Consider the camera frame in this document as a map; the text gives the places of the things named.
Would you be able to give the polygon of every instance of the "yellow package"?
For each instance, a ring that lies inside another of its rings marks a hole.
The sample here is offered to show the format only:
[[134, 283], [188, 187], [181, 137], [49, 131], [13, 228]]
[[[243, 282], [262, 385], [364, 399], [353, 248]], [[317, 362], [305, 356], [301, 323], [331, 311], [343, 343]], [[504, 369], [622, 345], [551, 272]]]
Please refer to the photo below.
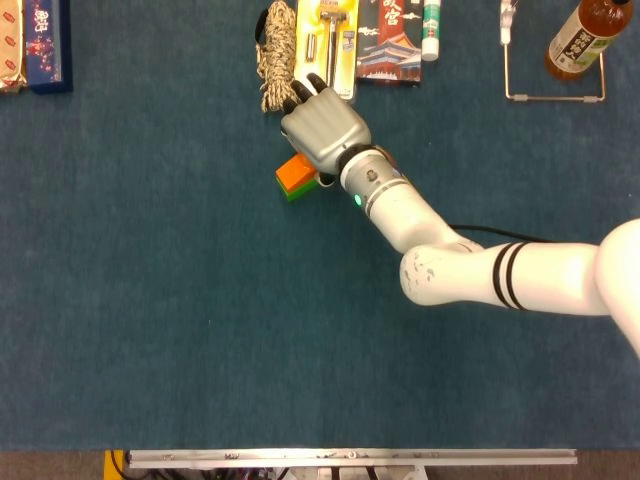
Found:
[[355, 96], [358, 0], [298, 0], [294, 77], [322, 77], [345, 100]]

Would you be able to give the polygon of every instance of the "robotic arm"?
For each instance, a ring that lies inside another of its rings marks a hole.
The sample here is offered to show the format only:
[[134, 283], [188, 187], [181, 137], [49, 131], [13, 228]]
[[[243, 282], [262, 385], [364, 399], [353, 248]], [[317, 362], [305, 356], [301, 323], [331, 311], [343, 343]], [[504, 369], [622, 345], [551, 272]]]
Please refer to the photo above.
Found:
[[319, 172], [339, 177], [391, 245], [404, 254], [400, 283], [419, 305], [455, 301], [516, 310], [611, 315], [640, 356], [640, 220], [598, 247], [511, 243], [483, 249], [454, 232], [371, 143], [366, 123], [320, 77], [292, 87], [281, 129]]

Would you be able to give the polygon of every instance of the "blue box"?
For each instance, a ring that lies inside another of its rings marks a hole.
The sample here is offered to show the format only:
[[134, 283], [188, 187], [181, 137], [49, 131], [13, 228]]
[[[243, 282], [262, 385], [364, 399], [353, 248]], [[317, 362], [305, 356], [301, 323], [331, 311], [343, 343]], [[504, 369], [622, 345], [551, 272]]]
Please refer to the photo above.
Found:
[[73, 90], [70, 0], [26, 0], [27, 86], [35, 93]]

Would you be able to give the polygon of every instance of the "green block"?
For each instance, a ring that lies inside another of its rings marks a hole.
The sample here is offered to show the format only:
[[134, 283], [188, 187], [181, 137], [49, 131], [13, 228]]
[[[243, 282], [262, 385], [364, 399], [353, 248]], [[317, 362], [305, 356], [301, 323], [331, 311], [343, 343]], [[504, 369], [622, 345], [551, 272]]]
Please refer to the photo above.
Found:
[[287, 190], [282, 186], [282, 183], [280, 183], [280, 180], [278, 179], [278, 177], [276, 177], [276, 181], [278, 182], [278, 185], [280, 185], [280, 188], [282, 189], [282, 192], [284, 193], [285, 197], [287, 197], [287, 202], [289, 203], [293, 202], [294, 200], [297, 200], [298, 198], [303, 196], [305, 193], [310, 192], [311, 190], [313, 190], [315, 187], [318, 186], [318, 182], [316, 182], [316, 179], [312, 178], [301, 187], [293, 190], [292, 192], [287, 192]]

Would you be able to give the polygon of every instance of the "beverage bottle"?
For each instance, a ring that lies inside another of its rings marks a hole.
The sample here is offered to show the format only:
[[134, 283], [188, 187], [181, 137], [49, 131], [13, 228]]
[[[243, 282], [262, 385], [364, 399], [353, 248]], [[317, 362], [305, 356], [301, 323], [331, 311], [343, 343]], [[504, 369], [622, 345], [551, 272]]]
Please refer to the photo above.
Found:
[[631, 0], [582, 0], [549, 45], [545, 65], [562, 80], [580, 77], [631, 20]]

